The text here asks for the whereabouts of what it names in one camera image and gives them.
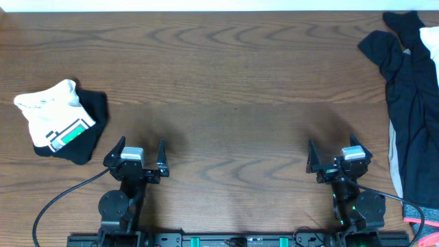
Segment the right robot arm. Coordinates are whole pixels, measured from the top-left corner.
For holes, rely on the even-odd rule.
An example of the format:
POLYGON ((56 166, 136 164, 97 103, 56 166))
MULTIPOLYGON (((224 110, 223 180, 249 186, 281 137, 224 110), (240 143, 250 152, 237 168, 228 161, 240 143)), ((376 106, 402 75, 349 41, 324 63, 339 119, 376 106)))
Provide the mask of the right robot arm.
POLYGON ((341 229, 321 239, 324 246, 378 246, 378 230, 384 226, 385 198, 360 189, 357 179, 368 171, 372 154, 352 134, 350 146, 331 163, 321 163, 316 146, 309 141, 306 172, 318 183, 330 185, 333 211, 341 229))

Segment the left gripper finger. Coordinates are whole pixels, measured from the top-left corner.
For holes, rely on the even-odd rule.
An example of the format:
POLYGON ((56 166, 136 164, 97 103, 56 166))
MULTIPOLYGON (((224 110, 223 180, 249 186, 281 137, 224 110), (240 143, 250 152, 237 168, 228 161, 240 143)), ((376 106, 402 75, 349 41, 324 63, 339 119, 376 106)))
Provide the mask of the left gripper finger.
POLYGON ((156 164, 158 166, 160 177, 169 177, 169 166, 165 153, 165 141, 163 139, 161 139, 159 143, 158 157, 156 164))
POLYGON ((113 168, 120 164, 121 162, 121 153, 126 146, 126 138, 122 136, 118 141, 117 145, 109 151, 107 155, 104 157, 103 165, 107 168, 113 168))

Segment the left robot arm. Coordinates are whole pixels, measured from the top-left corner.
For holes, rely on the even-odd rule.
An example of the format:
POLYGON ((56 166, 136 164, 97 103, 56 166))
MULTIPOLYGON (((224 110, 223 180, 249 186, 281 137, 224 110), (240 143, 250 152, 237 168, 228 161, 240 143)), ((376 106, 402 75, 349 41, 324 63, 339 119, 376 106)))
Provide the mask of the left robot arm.
POLYGON ((154 236, 141 231, 139 219, 148 184, 159 184, 169 176, 165 142, 160 140, 157 168, 144 168, 143 148, 127 147, 122 137, 104 157, 103 165, 121 185, 105 193, 98 204, 102 217, 98 246, 154 246, 154 236))

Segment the black leggings with grey waistband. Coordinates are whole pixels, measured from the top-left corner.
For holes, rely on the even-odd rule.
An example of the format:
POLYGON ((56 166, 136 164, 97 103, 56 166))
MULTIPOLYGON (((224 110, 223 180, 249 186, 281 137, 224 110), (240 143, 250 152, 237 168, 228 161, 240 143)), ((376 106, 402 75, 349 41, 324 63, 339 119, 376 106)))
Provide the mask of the black leggings with grey waistband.
POLYGON ((358 45, 386 81, 388 115, 396 131, 403 220, 419 246, 438 245, 438 84, 422 65, 415 11, 383 13, 389 32, 373 31, 358 45))

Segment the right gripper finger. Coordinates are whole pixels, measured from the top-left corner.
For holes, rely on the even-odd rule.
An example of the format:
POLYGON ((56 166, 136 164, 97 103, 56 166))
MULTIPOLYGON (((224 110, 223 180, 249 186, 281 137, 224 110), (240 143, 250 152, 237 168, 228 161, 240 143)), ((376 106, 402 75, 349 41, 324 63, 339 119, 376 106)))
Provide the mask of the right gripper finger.
POLYGON ((319 169, 320 169, 320 159, 315 144, 312 140, 309 140, 306 172, 308 174, 316 173, 319 169))
POLYGON ((354 134, 350 135, 350 145, 348 149, 349 161, 364 161, 365 163, 370 163, 373 157, 372 153, 361 144, 354 134))

